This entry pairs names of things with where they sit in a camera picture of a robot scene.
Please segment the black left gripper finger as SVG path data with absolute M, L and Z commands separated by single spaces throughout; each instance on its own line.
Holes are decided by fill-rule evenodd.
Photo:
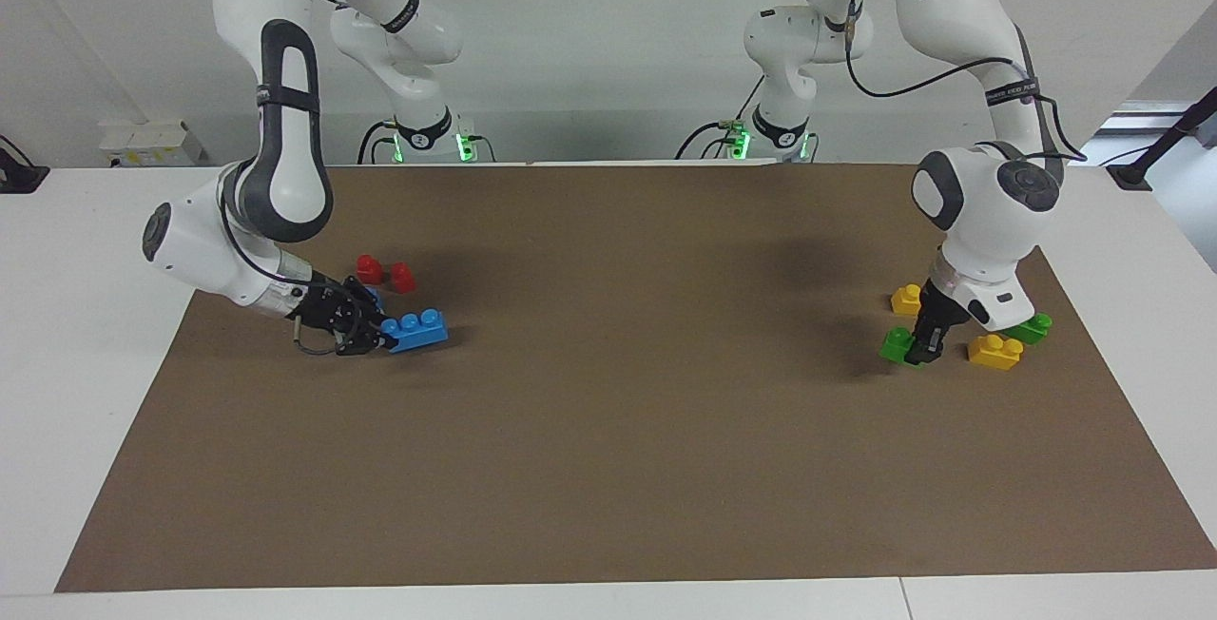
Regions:
M 913 341 L 905 353 L 905 363 L 931 363 L 938 361 L 944 348 L 950 325 L 921 324 L 913 330 Z

